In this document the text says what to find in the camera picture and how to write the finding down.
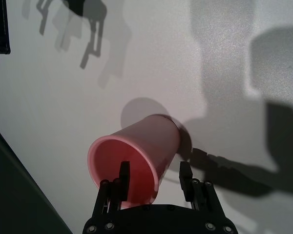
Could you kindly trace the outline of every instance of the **white wall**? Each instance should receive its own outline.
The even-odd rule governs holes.
[[[293,108],[293,0],[105,0],[101,56],[85,69],[88,20],[73,17],[61,49],[68,9],[51,3],[42,36],[36,4],[7,0],[12,52],[0,56],[0,132],[73,233],[98,191],[90,144],[160,113],[187,128],[193,147],[276,188],[253,197],[216,187],[240,233],[293,233],[293,187],[275,185],[293,174],[279,173],[266,138],[267,103]],[[185,205],[179,160],[156,203]]]

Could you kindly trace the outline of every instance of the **bolt head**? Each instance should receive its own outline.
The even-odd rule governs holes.
[[[95,233],[96,230],[97,230],[96,226],[90,226],[87,228],[87,233]]]
[[[231,227],[225,226],[225,227],[224,227],[224,230],[225,230],[225,232],[227,232],[227,233],[232,233],[232,228],[231,228]]]
[[[113,228],[114,228],[114,224],[111,222],[109,222],[105,225],[105,229],[107,229],[107,230],[112,230]]]
[[[216,229],[215,225],[213,225],[212,223],[206,223],[205,227],[210,231],[214,231]]]

